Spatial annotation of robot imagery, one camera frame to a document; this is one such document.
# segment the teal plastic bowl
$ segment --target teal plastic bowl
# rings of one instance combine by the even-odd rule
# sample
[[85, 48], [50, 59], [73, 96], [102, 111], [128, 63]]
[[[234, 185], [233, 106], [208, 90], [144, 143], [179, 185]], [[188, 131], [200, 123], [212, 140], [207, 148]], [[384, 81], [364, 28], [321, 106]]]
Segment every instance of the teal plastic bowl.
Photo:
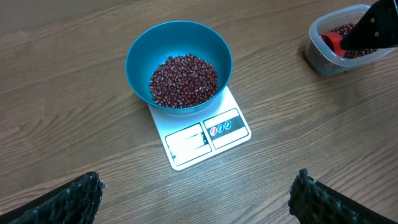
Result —
[[[155, 104], [149, 82], [158, 65], [168, 56], [197, 55], [210, 62], [218, 72], [218, 89], [212, 99], [189, 108], [166, 108]], [[126, 75], [136, 95], [147, 104], [173, 114], [189, 114], [210, 104], [227, 86], [233, 70], [231, 51], [225, 40], [203, 24], [170, 21], [141, 34], [131, 45], [126, 58]]]

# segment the wood grain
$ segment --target wood grain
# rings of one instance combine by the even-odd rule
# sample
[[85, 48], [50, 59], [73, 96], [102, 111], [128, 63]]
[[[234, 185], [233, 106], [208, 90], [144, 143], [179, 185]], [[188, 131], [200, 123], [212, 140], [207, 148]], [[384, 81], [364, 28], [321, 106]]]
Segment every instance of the wood grain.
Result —
[[[109, 186], [96, 223], [298, 223], [287, 201], [306, 167], [398, 221], [398, 53], [332, 78], [303, 59], [310, 24], [359, 3], [2, 1], [0, 213], [95, 170]], [[226, 39], [252, 130], [181, 172], [124, 74], [134, 39], [173, 19]]]

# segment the wooden surface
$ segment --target wooden surface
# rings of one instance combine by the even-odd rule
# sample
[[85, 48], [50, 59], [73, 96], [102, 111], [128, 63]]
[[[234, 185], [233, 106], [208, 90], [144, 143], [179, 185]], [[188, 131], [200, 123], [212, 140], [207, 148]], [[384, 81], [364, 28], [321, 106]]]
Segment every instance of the wooden surface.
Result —
[[[289, 188], [306, 167], [398, 221], [398, 51], [333, 78], [303, 59], [310, 24], [358, 3], [0, 1], [0, 213], [99, 171], [96, 223], [297, 223]], [[135, 38], [172, 19], [229, 43], [229, 88], [252, 130], [181, 172], [124, 74]]]

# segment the plastic container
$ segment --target plastic container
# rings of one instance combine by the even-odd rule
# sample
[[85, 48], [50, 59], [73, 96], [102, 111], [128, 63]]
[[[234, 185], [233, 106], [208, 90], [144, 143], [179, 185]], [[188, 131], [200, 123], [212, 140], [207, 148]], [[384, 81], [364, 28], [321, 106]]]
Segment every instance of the plastic container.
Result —
[[387, 54], [394, 48], [378, 49], [371, 54], [350, 59], [335, 54], [322, 40], [320, 34], [350, 22], [358, 22], [371, 6], [359, 4], [337, 10], [318, 18], [310, 27], [311, 40], [305, 48], [305, 58], [309, 64], [322, 76], [332, 76], [341, 72], [356, 68], [370, 62], [374, 62]]

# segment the kitchen scale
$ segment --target kitchen scale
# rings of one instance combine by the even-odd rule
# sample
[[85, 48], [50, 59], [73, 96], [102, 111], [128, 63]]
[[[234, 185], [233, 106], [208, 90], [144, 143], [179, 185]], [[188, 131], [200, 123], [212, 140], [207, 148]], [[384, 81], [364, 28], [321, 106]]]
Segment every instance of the kitchen scale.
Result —
[[190, 167], [251, 138], [249, 126], [227, 86], [196, 113], [168, 114], [151, 105], [149, 110], [175, 170]]

